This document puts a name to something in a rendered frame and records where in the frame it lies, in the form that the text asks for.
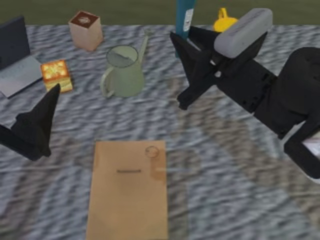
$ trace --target gray laptop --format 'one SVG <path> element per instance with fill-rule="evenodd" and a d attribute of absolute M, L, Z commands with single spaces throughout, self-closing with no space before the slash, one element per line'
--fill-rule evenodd
<path fill-rule="evenodd" d="M 0 25 L 0 91 L 10 98 L 42 78 L 30 52 L 23 16 Z"/>

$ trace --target chair backrest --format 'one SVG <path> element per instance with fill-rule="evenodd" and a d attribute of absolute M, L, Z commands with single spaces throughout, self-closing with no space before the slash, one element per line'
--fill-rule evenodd
<path fill-rule="evenodd" d="M 214 41 L 214 49 L 234 59 L 265 34 L 273 25 L 273 12 L 268 8 L 254 8 L 241 17 Z"/>

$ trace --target gray stone surface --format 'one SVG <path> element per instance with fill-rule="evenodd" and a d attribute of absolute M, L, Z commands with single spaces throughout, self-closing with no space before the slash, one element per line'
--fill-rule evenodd
<path fill-rule="evenodd" d="M 105 99 L 99 89 L 109 47 L 149 40 L 146 85 L 136 97 Z M 188 111 L 176 97 L 187 85 L 169 39 L 173 26 L 105 26 L 95 52 L 73 46 L 68 26 L 28 26 L 33 54 L 66 59 L 74 90 L 60 96 L 52 155 L 31 162 L 0 147 L 0 240 L 84 240 L 96 140 L 165 140 L 171 240 L 318 240 L 320 186 L 283 154 L 265 126 L 214 87 Z M 275 26 L 257 60 L 278 74 L 289 54 L 320 47 L 318 26 Z M 11 100 L 0 123 L 45 94 L 38 82 Z"/>

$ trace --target orange cube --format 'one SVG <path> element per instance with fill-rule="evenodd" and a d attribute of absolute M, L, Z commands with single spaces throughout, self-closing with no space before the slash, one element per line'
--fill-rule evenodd
<path fill-rule="evenodd" d="M 73 89 L 71 77 L 65 60 L 47 62 L 41 65 L 43 82 L 47 91 L 60 84 L 61 93 Z"/>

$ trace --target chair seat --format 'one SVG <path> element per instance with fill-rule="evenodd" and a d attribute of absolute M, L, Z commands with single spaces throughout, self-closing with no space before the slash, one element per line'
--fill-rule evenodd
<path fill-rule="evenodd" d="M 287 59 L 276 83 L 277 94 L 289 110 L 307 115 L 319 107 L 320 48 L 303 47 Z"/>

